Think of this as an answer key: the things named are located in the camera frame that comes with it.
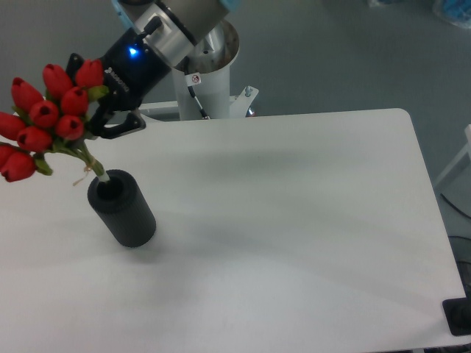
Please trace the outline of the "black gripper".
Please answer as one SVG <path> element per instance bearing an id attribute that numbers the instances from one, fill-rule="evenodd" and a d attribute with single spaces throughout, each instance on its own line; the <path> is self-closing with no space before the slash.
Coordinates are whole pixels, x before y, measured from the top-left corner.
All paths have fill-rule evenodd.
<path id="1" fill-rule="evenodd" d="M 104 85 L 109 93 L 99 100 L 99 107 L 85 125 L 86 140 L 103 138 L 113 140 L 139 132 L 146 122 L 139 110 L 144 96 L 162 80 L 170 67 L 150 46 L 146 39 L 163 28 L 156 16 L 141 32 L 128 29 L 100 58 L 104 69 Z M 92 60 L 72 53 L 65 69 L 70 79 L 79 74 L 88 78 Z M 127 111 L 124 120 L 112 124 L 116 111 Z"/>

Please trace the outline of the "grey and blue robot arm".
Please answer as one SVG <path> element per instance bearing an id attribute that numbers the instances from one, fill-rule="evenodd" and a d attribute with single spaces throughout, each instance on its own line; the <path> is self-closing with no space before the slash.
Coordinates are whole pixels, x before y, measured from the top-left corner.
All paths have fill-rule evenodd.
<path id="1" fill-rule="evenodd" d="M 126 32 L 101 56 L 109 93 L 86 123 L 86 138 L 114 139 L 144 129 L 137 109 L 239 1 L 115 1 Z"/>

